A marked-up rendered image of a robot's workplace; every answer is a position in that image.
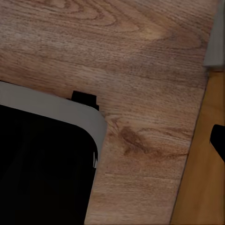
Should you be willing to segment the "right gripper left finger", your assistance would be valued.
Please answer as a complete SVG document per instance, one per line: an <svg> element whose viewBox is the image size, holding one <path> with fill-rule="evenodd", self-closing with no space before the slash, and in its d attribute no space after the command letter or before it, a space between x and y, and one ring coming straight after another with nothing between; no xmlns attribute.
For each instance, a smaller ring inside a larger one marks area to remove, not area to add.
<svg viewBox="0 0 225 225"><path fill-rule="evenodd" d="M0 181L24 144L21 125L0 130Z"/></svg>

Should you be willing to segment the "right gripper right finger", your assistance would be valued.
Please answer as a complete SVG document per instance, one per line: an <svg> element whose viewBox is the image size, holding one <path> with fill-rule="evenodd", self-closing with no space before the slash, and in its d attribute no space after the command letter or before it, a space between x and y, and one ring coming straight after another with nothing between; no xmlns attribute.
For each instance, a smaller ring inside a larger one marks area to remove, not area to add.
<svg viewBox="0 0 225 225"><path fill-rule="evenodd" d="M225 127L221 125L214 125L210 143L213 144L218 154L221 156L223 161L225 162Z"/></svg>

